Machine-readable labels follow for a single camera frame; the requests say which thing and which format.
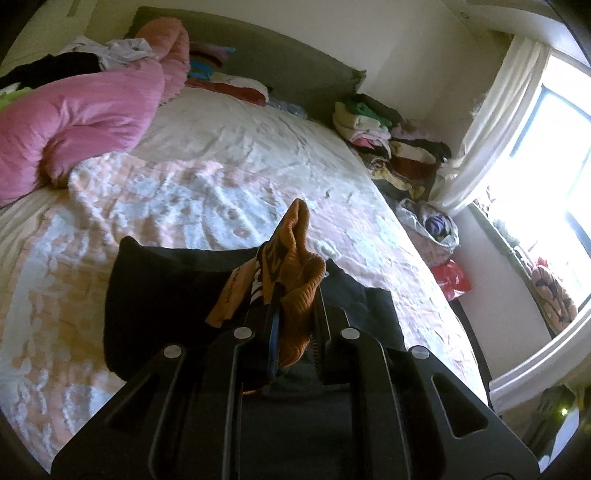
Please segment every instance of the ceiling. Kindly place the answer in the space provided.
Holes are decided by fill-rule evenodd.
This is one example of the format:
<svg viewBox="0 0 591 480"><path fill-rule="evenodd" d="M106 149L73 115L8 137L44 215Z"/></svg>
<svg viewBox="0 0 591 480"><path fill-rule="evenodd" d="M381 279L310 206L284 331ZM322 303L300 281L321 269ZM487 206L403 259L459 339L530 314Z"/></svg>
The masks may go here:
<svg viewBox="0 0 591 480"><path fill-rule="evenodd" d="M545 0L441 0L474 35L497 30L544 42L589 65L579 45Z"/></svg>

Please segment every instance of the red plastic bag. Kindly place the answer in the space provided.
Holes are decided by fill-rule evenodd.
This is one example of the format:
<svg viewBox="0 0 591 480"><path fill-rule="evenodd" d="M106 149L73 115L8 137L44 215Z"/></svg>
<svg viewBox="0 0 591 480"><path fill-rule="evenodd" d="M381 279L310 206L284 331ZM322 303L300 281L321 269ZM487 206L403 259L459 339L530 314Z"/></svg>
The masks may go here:
<svg viewBox="0 0 591 480"><path fill-rule="evenodd" d="M433 273L437 285L443 291L447 301L452 301L472 289L466 278L466 273L453 260L431 268L431 273Z"/></svg>

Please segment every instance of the green clothing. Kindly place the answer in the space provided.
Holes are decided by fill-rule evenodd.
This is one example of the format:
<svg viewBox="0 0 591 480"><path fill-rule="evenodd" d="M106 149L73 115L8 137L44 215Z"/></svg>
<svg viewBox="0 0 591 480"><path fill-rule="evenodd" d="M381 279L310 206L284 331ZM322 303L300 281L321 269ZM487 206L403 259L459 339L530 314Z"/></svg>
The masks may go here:
<svg viewBox="0 0 591 480"><path fill-rule="evenodd" d="M30 91L30 87L25 87L10 93L0 93L0 112L18 98L28 94Z"/></svg>
<svg viewBox="0 0 591 480"><path fill-rule="evenodd" d="M347 100L344 102L345 107L354 115L363 115L368 116L370 118L375 118L382 127L390 128L392 127L392 122L383 116L379 116L376 112L374 112L371 108L369 108L366 104L362 102L353 102L352 100Z"/></svg>

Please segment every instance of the white plastic bag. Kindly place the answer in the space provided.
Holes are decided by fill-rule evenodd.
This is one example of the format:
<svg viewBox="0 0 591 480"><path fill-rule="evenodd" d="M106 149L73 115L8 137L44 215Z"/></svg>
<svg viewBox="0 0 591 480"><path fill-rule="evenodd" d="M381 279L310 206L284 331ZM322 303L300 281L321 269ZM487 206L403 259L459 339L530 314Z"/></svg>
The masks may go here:
<svg viewBox="0 0 591 480"><path fill-rule="evenodd" d="M460 245L460 236L454 221L427 202L415 203L410 199L404 199L397 205L394 213L428 267L444 264ZM424 227L426 219L433 215L444 217L449 226L450 233L440 241Z"/></svg>

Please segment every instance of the window frame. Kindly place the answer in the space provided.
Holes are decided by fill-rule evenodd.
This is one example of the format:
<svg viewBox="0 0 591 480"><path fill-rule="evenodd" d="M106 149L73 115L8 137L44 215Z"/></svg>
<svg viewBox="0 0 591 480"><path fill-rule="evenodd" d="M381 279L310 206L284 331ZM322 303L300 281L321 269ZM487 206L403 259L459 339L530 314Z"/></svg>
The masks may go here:
<svg viewBox="0 0 591 480"><path fill-rule="evenodd" d="M561 94L555 92L554 90L551 90L550 88L548 88L546 85L544 85L542 83L540 85L540 92L538 94L538 98L535 102L535 105L532 108L530 115L527 118L521 132L519 133L519 136L517 137L515 144L511 148L511 152L509 153L509 156L508 156L509 161L511 159L513 159L513 156L517 153L517 151L521 147L521 144L522 144L525 136L528 134L528 132L531 128L531 125L534 122L536 115L538 114L538 111L540 109L542 102L548 96L554 96L558 100L562 101L568 107L572 108L577 113L579 113L584 118L586 118L587 121L591 124L591 115L589 113L587 113L582 108L578 107L576 104L574 104L573 102L571 102L570 100L568 100L567 98L562 96ZM567 198L570 195L570 193L573 191L573 189L576 187L576 184L580 178L581 173L583 172L583 169L587 166L587 164L589 163L590 160L591 160L591 145L589 147L589 150L587 151L587 155L585 157L585 160L583 161L583 164L581 165L577 179L574 181L574 183L570 187L570 190L567 194ZM583 229L583 227L579 223L579 221L568 210L568 208L565 208L565 210L564 210L564 220L567 222L567 224L569 225L569 227L571 228L571 230L573 231L573 233L575 234L575 236L577 237L577 239L581 243L581 246L583 247L583 249L585 250L585 252L589 256L589 258L591 258L591 238L589 237L589 234L585 231L585 229ZM590 301L591 301L591 291L589 291L589 294L583 300L581 305L578 306L579 311L581 311L581 309L584 308Z"/></svg>

